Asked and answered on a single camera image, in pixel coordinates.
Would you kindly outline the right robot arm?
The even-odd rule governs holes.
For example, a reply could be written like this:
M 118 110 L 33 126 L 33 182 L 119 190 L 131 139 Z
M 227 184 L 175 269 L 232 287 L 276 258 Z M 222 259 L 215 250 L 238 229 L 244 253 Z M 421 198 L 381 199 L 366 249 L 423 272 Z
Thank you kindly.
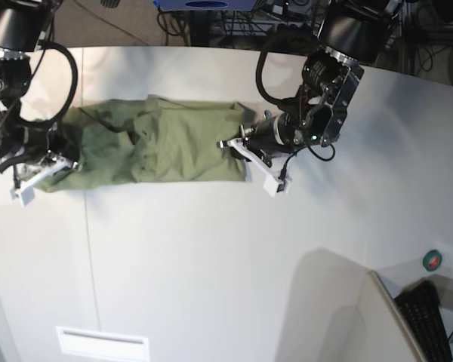
M 40 182 L 79 165 L 78 148 L 61 130 L 79 82 L 74 57 L 52 39 L 61 5 L 60 1 L 0 1 L 0 173 L 12 170 L 11 197 L 24 207 L 34 199 Z M 21 100 L 37 72 L 30 66 L 29 56 L 37 50 L 65 56 L 71 85 L 55 115 L 28 121 L 21 115 Z

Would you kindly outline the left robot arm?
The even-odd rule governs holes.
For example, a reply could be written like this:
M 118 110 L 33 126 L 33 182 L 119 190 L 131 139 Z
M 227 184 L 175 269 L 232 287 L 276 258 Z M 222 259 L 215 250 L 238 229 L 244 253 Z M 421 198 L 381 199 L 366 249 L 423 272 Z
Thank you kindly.
M 347 110 L 364 75 L 386 44 L 403 3 L 401 1 L 329 1 L 318 29 L 279 30 L 261 48 L 255 83 L 259 94 L 280 113 L 265 112 L 263 120 L 243 124 L 237 136 L 219 142 L 233 156 L 251 162 L 264 174 L 264 190 L 271 196 L 288 190 L 288 164 L 276 173 L 272 159 L 293 158 L 315 146 L 334 148 Z M 297 45 L 308 52 L 301 83 L 293 97 L 267 93 L 263 68 L 278 45 Z

